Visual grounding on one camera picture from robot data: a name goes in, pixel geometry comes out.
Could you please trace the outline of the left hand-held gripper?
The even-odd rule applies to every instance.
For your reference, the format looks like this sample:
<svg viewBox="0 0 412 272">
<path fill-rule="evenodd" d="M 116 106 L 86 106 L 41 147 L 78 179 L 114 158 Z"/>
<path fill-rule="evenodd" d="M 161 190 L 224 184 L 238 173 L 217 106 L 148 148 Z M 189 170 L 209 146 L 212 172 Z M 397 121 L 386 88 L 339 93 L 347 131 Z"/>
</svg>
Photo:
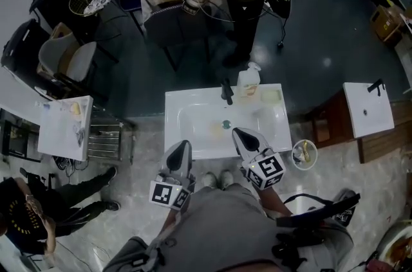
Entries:
<svg viewBox="0 0 412 272">
<path fill-rule="evenodd" d="M 167 149 L 160 163 L 162 169 L 150 184 L 149 202 L 172 210 L 181 210 L 196 184 L 196 178 L 191 174 L 190 141 L 183 140 L 172 145 Z"/>
</svg>

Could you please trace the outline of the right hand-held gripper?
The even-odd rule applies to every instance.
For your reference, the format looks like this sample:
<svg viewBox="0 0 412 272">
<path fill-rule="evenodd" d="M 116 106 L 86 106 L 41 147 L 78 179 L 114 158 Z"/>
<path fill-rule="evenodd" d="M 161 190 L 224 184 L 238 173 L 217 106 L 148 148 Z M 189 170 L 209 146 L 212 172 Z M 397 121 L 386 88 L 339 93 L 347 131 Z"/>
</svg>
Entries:
<svg viewBox="0 0 412 272">
<path fill-rule="evenodd" d="M 245 177 L 259 190 L 274 186 L 282 180 L 285 165 L 278 152 L 269 148 L 262 134 L 248 128 L 235 127 L 232 139 L 242 158 Z"/>
</svg>

